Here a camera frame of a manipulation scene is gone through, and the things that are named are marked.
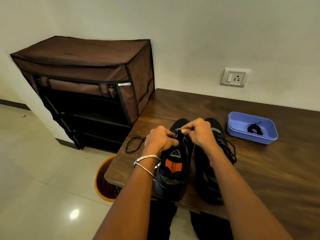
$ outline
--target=triangular logo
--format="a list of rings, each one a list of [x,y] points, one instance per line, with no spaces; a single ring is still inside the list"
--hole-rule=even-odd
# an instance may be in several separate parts
[[[181,158],[181,154],[179,150],[174,150],[172,153],[170,153],[170,156]]]

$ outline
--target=hand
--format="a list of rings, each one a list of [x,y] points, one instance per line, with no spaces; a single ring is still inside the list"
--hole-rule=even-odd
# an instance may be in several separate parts
[[[181,132],[189,135],[192,142],[202,149],[217,144],[211,130],[210,122],[198,118],[181,127]]]
[[[179,141],[169,136],[174,137],[175,134],[164,126],[159,125],[157,128],[150,130],[150,134],[146,136],[144,146],[145,148],[154,149],[157,152],[165,151],[170,147],[177,147]]]

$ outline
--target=bangle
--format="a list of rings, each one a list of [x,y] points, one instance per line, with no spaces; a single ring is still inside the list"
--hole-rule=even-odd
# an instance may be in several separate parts
[[[155,157],[155,158],[159,159],[159,163],[158,163],[158,165],[156,165],[154,167],[154,169],[160,167],[161,159],[157,155],[146,155],[146,156],[142,156],[142,157],[138,158],[136,161],[134,161],[133,168],[135,167],[136,164],[138,164],[140,167],[142,167],[144,170],[146,170],[148,173],[150,173],[154,177],[154,179],[153,179],[154,181],[157,181],[156,177],[153,175],[153,173],[151,173],[148,169],[146,169],[144,166],[142,166],[140,163],[138,163],[139,161],[141,161],[141,160],[143,160],[145,158],[149,158],[149,157]]]

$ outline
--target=brown fabric shoe rack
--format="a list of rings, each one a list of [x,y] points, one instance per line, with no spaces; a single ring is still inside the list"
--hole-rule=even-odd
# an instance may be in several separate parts
[[[54,36],[11,57],[79,149],[118,152],[155,90],[150,40]]]

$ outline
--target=blue tray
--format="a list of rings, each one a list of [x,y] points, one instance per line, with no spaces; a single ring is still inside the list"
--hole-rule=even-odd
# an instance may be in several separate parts
[[[263,136],[248,132],[249,124],[260,121],[261,123],[258,126],[261,128]],[[245,113],[231,112],[226,129],[231,136],[266,145],[278,139],[278,133],[273,121]]]

